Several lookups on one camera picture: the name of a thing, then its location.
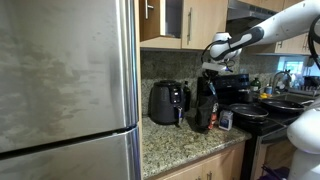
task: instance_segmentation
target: robotic arm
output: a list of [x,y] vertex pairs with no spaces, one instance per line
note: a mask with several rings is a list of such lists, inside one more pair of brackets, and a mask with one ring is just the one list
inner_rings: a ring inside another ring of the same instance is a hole
[[[228,33],[218,33],[208,47],[211,46],[211,59],[222,61],[238,56],[243,47],[275,43],[306,32],[309,32],[311,57],[320,69],[318,55],[313,46],[314,41],[320,44],[320,0],[304,0],[232,38]],[[203,62],[202,67],[217,70],[208,62]],[[319,117],[320,97],[287,130],[289,140],[298,148],[289,179],[320,179]]]

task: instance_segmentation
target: tile backsplash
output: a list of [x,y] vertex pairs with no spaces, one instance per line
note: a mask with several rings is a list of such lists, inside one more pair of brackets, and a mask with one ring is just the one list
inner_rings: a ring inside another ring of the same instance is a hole
[[[170,79],[183,83],[189,82],[192,92],[191,106],[195,106],[197,78],[201,76],[200,51],[141,51],[141,89],[142,114],[148,114],[148,102],[153,83]],[[233,73],[225,72],[219,75],[248,73],[250,81],[259,77],[262,85],[269,82],[278,66],[278,56],[254,56],[245,53],[235,60]]]

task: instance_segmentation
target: stainless steel refrigerator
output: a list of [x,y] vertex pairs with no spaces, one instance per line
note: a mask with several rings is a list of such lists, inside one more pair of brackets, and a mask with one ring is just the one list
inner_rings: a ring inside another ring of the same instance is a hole
[[134,0],[0,0],[0,179],[140,179]]

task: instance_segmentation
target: frying pan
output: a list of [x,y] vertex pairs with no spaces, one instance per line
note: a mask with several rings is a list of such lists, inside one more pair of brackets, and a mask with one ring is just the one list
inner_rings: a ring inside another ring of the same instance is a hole
[[304,106],[302,104],[287,100],[262,99],[260,103],[267,110],[275,110],[285,113],[301,113],[304,111]]
[[231,104],[229,109],[239,117],[254,121],[265,121],[269,114],[267,110],[249,104]]

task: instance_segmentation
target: oven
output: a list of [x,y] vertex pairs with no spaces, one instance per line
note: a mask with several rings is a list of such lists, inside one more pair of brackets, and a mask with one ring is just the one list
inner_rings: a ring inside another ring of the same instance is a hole
[[[220,110],[233,103],[245,103],[241,89],[249,88],[247,74],[216,76],[211,79],[216,89]],[[205,80],[198,79],[198,94],[211,93],[204,86]],[[263,175],[262,165],[271,169],[290,167],[295,147],[288,141],[287,126],[294,122],[300,114],[270,112],[265,121],[254,123],[234,116],[233,124],[240,129],[251,133],[252,138],[246,141],[244,158],[241,170],[241,179],[259,179]]]

